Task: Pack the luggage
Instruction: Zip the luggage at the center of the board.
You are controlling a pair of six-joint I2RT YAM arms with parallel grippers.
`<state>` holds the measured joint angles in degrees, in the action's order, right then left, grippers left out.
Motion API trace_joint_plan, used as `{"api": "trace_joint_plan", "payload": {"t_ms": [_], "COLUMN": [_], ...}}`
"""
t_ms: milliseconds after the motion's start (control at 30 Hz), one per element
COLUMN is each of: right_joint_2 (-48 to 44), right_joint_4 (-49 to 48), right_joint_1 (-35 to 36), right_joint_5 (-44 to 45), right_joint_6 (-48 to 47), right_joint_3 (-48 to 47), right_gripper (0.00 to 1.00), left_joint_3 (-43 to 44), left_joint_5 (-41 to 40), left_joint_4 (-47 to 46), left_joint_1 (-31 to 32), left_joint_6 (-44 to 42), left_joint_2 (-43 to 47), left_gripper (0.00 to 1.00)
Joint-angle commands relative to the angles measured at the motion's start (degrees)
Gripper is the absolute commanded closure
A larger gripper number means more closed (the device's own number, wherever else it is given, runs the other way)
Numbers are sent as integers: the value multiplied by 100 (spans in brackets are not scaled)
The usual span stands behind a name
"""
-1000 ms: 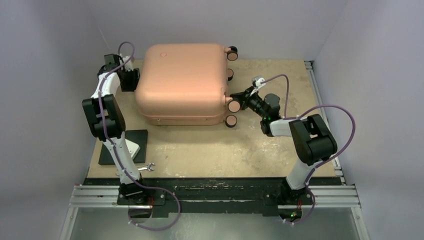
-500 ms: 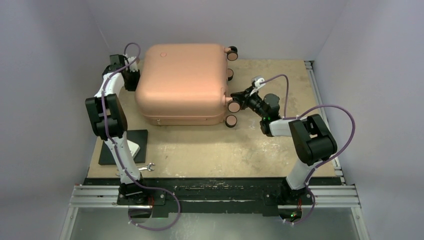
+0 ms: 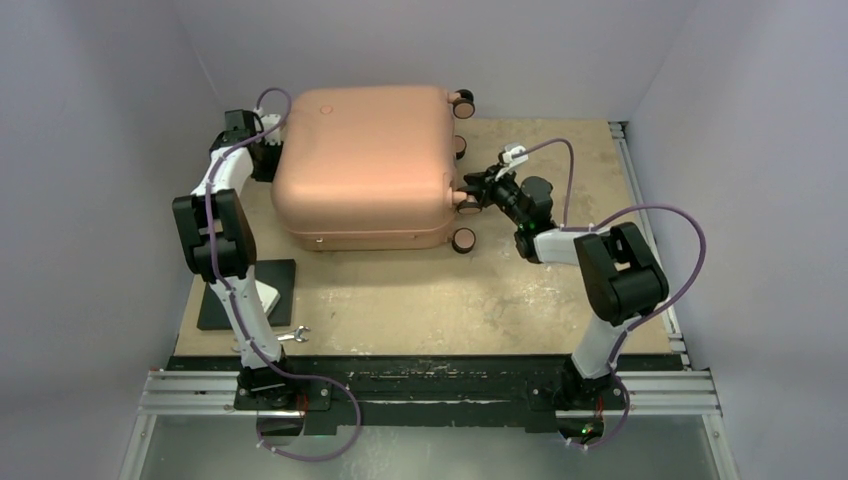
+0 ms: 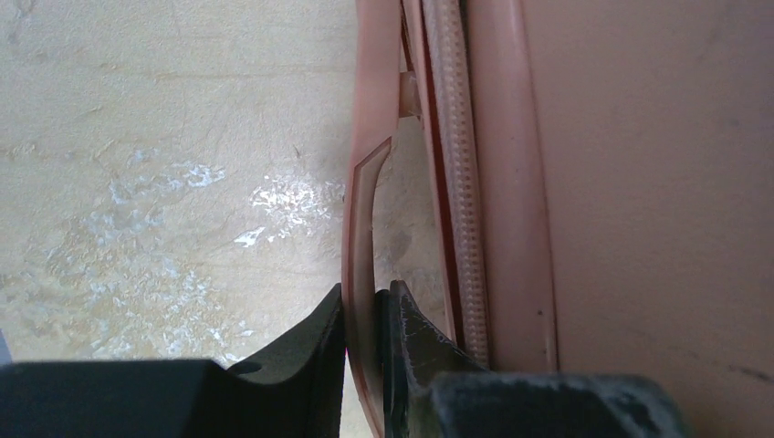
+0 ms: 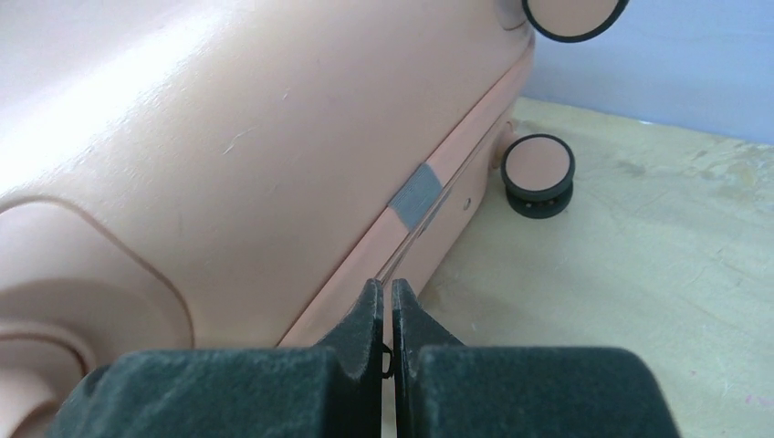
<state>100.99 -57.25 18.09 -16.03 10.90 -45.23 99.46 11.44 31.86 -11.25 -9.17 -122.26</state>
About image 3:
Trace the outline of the pink suitcase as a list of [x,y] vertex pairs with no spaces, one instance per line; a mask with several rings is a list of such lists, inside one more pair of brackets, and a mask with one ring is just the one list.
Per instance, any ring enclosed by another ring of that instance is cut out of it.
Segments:
[[433,85],[313,89],[285,122],[271,187],[282,229],[308,251],[412,250],[451,241],[467,200],[455,123],[471,91]]

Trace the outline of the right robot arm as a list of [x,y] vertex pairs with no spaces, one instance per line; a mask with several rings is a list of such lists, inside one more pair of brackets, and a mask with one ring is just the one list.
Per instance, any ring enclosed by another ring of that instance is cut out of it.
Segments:
[[654,312],[669,284],[640,229],[624,222],[601,231],[567,231],[551,215],[552,185],[538,176],[517,182],[491,167],[464,176],[463,192],[480,207],[497,207],[516,226],[519,255],[534,264],[578,267],[592,315],[562,367],[554,398],[584,407],[612,382],[619,341]]

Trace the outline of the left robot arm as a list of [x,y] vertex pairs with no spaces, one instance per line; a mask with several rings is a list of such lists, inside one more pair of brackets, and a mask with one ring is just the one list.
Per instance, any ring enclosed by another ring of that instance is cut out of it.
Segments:
[[297,399],[298,382],[283,372],[285,351],[262,303],[256,242],[240,200],[256,159],[279,146],[284,119],[255,108],[229,111],[225,121],[203,179],[173,200],[172,212],[188,268],[216,295],[235,334],[238,396],[284,409]]

